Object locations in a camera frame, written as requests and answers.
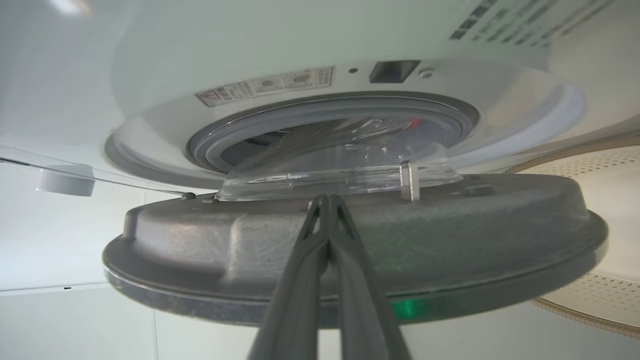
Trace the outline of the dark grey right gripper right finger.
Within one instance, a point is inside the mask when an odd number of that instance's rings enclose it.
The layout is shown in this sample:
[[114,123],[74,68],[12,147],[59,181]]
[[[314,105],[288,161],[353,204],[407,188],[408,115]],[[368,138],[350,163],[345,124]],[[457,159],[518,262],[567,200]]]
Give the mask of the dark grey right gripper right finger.
[[339,286],[342,360],[411,360],[345,200],[332,194],[328,203],[329,248]]

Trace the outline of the printed text label on washer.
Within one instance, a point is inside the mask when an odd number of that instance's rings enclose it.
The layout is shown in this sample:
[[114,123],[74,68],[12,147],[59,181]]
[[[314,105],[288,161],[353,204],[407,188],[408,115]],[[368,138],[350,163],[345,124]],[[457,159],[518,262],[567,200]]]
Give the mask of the printed text label on washer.
[[619,0],[478,0],[450,41],[548,48]]

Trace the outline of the white front-load washing machine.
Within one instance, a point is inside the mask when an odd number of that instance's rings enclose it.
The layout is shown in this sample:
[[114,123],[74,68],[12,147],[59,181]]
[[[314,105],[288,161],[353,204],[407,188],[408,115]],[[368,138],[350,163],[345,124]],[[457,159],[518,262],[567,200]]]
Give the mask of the white front-load washing machine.
[[[125,213],[212,192],[204,126],[281,101],[414,92],[478,111],[464,173],[640,128],[640,0],[547,48],[451,41],[479,0],[0,0],[0,296],[105,283]],[[334,66],[329,88],[195,94]]]

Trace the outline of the dark round washing machine door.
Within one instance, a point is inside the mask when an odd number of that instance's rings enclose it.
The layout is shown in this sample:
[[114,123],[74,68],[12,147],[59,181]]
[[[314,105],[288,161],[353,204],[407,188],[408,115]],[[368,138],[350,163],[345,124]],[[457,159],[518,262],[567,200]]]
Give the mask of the dark round washing machine door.
[[[423,187],[344,196],[401,324],[521,303],[601,262],[606,222],[578,183],[554,175],[465,175]],[[103,250],[109,281],[153,309],[229,324],[263,322],[313,199],[220,202],[212,194],[131,209]],[[327,239],[318,326],[339,326],[339,278]]]

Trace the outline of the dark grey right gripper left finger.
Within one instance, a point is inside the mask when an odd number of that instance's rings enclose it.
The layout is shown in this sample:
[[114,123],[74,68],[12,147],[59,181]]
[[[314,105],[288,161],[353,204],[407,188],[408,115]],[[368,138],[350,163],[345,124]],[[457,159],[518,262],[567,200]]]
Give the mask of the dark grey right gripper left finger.
[[320,278],[329,263],[329,196],[313,199],[248,360],[317,360]]

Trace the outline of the warning sticker on washer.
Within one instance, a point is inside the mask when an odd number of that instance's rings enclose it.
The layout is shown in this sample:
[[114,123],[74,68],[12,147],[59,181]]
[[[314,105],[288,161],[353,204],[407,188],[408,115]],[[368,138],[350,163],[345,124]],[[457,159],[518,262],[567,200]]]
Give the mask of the warning sticker on washer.
[[195,96],[207,107],[217,107],[285,92],[324,89],[332,86],[335,68],[323,66],[257,77],[206,89]]

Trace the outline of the cream perforated laundry basket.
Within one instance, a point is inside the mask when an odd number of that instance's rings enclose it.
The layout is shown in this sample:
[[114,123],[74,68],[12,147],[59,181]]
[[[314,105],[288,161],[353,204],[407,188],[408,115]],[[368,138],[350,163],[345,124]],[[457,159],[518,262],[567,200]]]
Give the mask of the cream perforated laundry basket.
[[640,133],[570,146],[514,165],[508,174],[571,178],[609,229],[592,271],[534,304],[599,330],[640,340]]

